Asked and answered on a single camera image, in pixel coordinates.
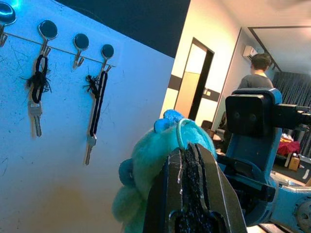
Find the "man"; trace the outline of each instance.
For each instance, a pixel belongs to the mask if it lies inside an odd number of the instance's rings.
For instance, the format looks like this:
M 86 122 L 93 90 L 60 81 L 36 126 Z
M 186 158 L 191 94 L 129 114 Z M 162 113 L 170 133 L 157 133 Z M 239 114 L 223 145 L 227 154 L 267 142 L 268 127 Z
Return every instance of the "man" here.
M 252 58 L 251 75 L 246 75 L 242 79 L 238 89 L 255 87 L 273 88 L 271 80 L 265 74 L 271 63 L 272 60 L 268 54 L 256 54 Z

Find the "key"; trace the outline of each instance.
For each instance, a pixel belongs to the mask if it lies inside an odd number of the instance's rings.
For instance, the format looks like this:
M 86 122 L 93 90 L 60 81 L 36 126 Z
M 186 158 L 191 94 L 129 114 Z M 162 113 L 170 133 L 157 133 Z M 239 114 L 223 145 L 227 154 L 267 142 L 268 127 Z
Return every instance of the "key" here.
M 42 135 L 41 126 L 40 126 L 40 116 L 42 114 L 41 102 L 39 102 L 39 105 L 33 106 L 32 102 L 29 101 L 28 106 L 29 106 L 29 113 L 34 117 L 34 120 L 35 120 L 36 135 L 40 137 Z
M 89 164 L 89 159 L 91 157 L 92 148 L 93 146 L 96 145 L 96 140 L 97 140 L 97 137 L 95 134 L 93 136 L 91 135 L 87 136 L 86 165 Z

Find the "doorway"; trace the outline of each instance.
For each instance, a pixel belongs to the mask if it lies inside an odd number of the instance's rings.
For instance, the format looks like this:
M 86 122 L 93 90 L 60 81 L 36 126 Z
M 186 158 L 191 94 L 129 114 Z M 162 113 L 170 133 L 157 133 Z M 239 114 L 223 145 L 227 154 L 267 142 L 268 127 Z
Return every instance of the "doorway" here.
M 196 119 L 213 56 L 213 51 L 197 39 L 192 40 L 175 104 L 175 110 L 191 120 Z

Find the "ceiling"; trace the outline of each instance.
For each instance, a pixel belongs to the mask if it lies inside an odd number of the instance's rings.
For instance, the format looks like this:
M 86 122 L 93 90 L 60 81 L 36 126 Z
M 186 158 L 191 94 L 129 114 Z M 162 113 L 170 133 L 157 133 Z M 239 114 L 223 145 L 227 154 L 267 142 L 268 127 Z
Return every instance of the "ceiling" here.
M 311 0 L 221 1 L 282 71 L 311 74 Z

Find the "stuffed animal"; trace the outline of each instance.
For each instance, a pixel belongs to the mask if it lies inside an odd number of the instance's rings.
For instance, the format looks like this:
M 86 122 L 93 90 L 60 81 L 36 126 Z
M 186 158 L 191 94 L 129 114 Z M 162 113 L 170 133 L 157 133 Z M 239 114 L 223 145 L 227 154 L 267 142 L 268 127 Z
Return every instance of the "stuffed animal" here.
M 134 147 L 132 158 L 121 163 L 120 181 L 124 185 L 117 193 L 112 213 L 124 226 L 124 233 L 142 233 L 149 191 L 154 178 L 161 171 L 170 152 L 179 147 L 176 127 L 184 117 L 168 110 L 164 118 L 155 122 Z M 215 147 L 208 134 L 194 121 L 180 128 L 182 143 L 198 143 L 210 150 L 217 158 Z

